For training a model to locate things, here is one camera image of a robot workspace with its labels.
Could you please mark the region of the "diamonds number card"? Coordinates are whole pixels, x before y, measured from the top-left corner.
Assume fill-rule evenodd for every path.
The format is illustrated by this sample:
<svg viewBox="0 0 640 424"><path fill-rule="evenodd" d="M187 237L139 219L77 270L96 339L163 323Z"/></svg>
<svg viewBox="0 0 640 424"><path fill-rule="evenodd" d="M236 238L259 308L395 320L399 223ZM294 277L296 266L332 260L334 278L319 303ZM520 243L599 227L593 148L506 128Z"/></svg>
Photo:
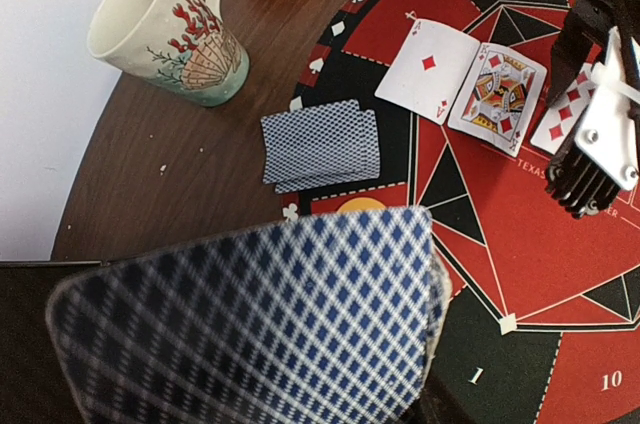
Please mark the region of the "diamonds number card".
<svg viewBox="0 0 640 424"><path fill-rule="evenodd" d="M534 147L553 155L569 136L594 93L591 69L592 64L585 63L554 106L546 110L531 137Z"/></svg>

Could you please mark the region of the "blue playing card deck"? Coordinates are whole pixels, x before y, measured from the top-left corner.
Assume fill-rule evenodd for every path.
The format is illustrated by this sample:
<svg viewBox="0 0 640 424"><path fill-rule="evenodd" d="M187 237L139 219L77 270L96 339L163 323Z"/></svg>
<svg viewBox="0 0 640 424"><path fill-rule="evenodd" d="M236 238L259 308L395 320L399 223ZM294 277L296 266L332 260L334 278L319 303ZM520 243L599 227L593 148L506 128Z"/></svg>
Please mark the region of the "blue playing card deck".
<svg viewBox="0 0 640 424"><path fill-rule="evenodd" d="M421 206L304 216L77 274L45 320L88 423L397 423L452 285Z"/></svg>

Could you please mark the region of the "orange big blind button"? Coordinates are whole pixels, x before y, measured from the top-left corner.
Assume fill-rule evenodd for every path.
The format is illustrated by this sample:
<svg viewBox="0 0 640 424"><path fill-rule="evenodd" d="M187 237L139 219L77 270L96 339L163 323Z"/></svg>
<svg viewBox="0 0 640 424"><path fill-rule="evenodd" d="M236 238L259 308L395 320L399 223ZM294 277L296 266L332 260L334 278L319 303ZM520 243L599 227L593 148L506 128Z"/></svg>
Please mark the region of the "orange big blind button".
<svg viewBox="0 0 640 424"><path fill-rule="evenodd" d="M344 202L337 211L339 213L359 212L385 209L386 205L371 197L358 197Z"/></svg>

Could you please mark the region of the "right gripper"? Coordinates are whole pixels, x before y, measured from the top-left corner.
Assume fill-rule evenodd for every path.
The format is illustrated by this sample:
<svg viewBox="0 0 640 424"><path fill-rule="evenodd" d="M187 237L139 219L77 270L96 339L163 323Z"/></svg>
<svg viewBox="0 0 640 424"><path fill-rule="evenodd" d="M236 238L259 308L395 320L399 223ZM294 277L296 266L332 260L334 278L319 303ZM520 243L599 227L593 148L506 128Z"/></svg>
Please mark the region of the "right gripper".
<svg viewBox="0 0 640 424"><path fill-rule="evenodd" d="M614 27L623 2L576 0L551 49L547 107L556 105L595 45L606 49L591 70L590 101L546 170L545 191L575 219L608 209L639 183L638 122L630 117L639 90L627 82L623 59L633 43Z"/></svg>

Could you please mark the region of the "ace of diamonds card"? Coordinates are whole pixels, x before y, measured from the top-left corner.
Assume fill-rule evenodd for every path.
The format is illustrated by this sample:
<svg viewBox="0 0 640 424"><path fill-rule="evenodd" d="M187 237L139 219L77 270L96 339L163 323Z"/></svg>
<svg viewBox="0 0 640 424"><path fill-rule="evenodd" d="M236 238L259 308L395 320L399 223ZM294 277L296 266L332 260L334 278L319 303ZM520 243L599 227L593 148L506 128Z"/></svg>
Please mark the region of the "ace of diamonds card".
<svg viewBox="0 0 640 424"><path fill-rule="evenodd" d="M441 125L479 48L479 40L453 27L417 19L375 96Z"/></svg>

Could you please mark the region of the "king of diamonds card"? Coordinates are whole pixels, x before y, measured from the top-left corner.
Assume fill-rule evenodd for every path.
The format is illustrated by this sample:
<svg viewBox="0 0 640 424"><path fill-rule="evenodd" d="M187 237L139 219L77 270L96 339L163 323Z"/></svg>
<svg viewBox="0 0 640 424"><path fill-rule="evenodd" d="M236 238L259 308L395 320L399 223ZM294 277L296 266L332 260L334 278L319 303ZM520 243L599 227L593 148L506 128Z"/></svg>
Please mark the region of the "king of diamonds card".
<svg viewBox="0 0 640 424"><path fill-rule="evenodd" d="M547 68L499 44L483 43L449 114L449 128L518 156Z"/></svg>

